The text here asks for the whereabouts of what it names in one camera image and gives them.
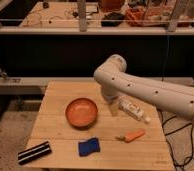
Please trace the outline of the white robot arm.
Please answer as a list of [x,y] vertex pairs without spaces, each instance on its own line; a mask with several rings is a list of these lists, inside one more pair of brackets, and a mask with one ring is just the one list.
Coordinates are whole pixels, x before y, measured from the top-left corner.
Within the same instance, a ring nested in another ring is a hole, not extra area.
[[94,71],[94,79],[101,85],[106,101],[111,102],[124,93],[194,124],[194,87],[129,75],[126,68],[125,59],[114,54]]

